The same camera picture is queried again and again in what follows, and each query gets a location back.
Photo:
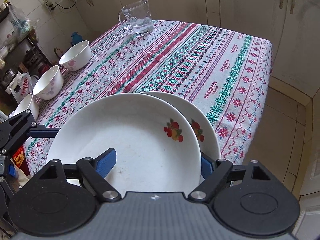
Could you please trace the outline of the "blue thermos jug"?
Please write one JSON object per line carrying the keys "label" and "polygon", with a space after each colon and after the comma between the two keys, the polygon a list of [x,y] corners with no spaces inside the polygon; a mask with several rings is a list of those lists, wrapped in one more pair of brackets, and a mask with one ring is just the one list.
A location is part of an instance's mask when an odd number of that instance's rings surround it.
{"label": "blue thermos jug", "polygon": [[79,42],[82,42],[82,41],[83,41],[82,36],[79,35],[77,31],[76,31],[76,32],[73,32],[73,33],[71,34],[71,38],[72,38],[72,40],[71,40],[71,46],[74,46],[74,45],[78,44]]}

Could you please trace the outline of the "white plastic bag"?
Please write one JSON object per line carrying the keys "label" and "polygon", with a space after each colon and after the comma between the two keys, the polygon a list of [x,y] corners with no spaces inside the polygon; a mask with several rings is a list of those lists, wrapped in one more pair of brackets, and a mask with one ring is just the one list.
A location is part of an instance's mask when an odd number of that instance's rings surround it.
{"label": "white plastic bag", "polygon": [[34,82],[29,73],[23,73],[9,88],[17,103],[20,103],[29,93],[33,92]]}

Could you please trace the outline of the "glass mug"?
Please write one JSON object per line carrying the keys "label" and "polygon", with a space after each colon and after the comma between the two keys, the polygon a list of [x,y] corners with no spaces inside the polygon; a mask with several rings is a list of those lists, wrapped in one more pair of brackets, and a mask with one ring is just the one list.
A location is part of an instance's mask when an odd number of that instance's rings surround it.
{"label": "glass mug", "polygon": [[148,0],[141,0],[122,7],[118,14],[121,26],[138,36],[153,31],[153,21]]}

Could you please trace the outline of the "white bowl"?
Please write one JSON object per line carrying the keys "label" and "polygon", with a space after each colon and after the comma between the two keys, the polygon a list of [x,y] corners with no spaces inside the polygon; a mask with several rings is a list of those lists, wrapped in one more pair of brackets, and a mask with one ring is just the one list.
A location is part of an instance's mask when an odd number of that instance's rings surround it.
{"label": "white bowl", "polygon": [[47,70],[33,88],[33,96],[42,100],[51,100],[63,87],[63,76],[60,67],[55,65]]}
{"label": "white bowl", "polygon": [[35,101],[35,98],[32,93],[26,95],[22,101],[17,106],[16,110],[14,111],[14,116],[17,114],[22,113],[23,111],[30,110],[31,114],[36,121],[39,116],[39,106]]}
{"label": "white bowl", "polygon": [[89,41],[84,40],[68,49],[59,60],[59,65],[75,72],[89,63],[92,57]]}

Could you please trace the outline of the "large fruit plate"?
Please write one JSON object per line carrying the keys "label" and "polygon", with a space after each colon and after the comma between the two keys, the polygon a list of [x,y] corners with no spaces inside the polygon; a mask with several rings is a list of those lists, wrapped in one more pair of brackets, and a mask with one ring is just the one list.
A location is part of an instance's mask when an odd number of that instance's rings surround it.
{"label": "large fruit plate", "polygon": [[202,181],[201,153],[220,158],[213,127],[191,102],[164,92],[144,92],[144,132],[139,137],[148,154],[152,181],[164,191],[196,187]]}

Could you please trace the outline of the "red cardboard box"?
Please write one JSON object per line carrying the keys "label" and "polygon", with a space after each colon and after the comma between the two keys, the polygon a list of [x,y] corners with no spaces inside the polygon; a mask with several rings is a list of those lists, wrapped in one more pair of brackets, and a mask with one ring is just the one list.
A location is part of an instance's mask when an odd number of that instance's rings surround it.
{"label": "red cardboard box", "polygon": [[25,156],[25,152],[24,152],[24,148],[23,146],[19,147],[18,150],[14,153],[14,155],[12,156],[12,160],[14,162],[14,164],[23,171],[23,173],[26,176],[30,175],[30,171],[29,171],[29,167],[27,164],[27,159]]}

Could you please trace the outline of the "patterned tablecloth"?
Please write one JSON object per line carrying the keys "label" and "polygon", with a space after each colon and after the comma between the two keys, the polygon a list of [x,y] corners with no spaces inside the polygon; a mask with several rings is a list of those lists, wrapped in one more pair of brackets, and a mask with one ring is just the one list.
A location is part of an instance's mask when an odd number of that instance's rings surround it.
{"label": "patterned tablecloth", "polygon": [[60,93],[39,101],[37,122],[60,127],[111,94],[166,92],[197,106],[216,131],[223,159],[241,164],[263,114],[271,42],[195,23],[157,20],[153,26],[140,37],[117,24],[94,40],[89,64],[63,70]]}

